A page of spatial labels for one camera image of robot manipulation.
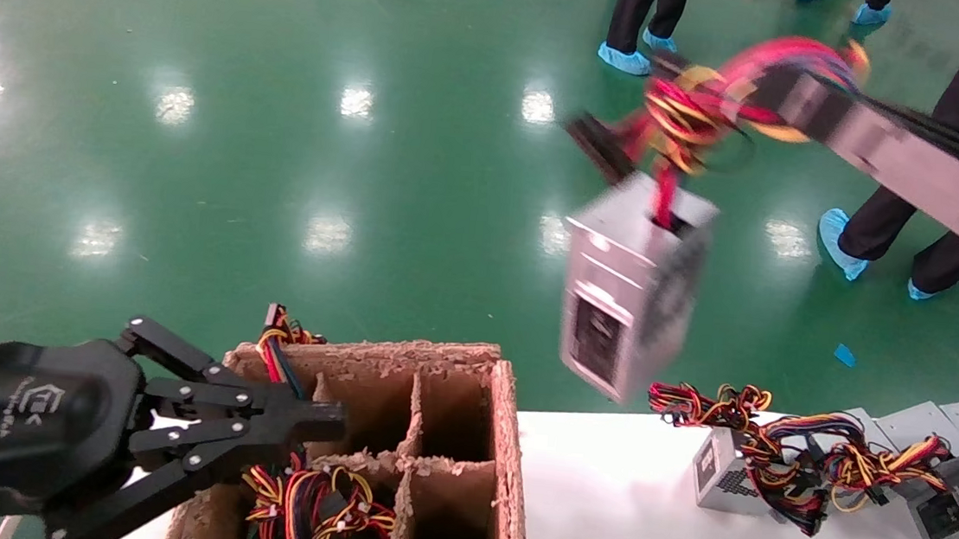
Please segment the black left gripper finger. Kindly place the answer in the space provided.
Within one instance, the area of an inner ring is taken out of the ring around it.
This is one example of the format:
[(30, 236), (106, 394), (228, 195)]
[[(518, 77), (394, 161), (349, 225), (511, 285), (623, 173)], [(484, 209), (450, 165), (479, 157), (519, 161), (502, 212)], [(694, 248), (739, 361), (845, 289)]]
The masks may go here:
[(342, 405), (299, 400), (286, 384), (237, 375), (150, 317), (135, 316), (121, 334), (128, 357), (147, 357), (172, 373), (147, 381), (144, 395), (165, 415), (215, 419), (264, 416), (268, 424), (342, 430)]

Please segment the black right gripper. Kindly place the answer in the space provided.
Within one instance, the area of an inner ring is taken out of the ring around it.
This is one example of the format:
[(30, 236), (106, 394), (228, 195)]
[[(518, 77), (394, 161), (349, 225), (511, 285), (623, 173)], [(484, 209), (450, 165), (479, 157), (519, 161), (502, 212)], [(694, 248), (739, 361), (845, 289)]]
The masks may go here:
[[(678, 80), (693, 64), (678, 53), (650, 56), (651, 76)], [(759, 77), (756, 104), (767, 108), (880, 185), (904, 193), (959, 197), (959, 128), (912, 109), (852, 93), (802, 69)]]

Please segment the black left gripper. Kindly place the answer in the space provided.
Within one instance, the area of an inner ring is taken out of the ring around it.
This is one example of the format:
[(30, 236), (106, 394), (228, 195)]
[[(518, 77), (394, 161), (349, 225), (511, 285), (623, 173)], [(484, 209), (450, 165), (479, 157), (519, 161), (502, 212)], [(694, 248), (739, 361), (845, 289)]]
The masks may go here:
[(318, 440), (314, 426), (225, 418), (136, 430), (144, 384), (115, 342), (0, 343), (0, 517), (39, 516), (46, 539), (121, 539)]

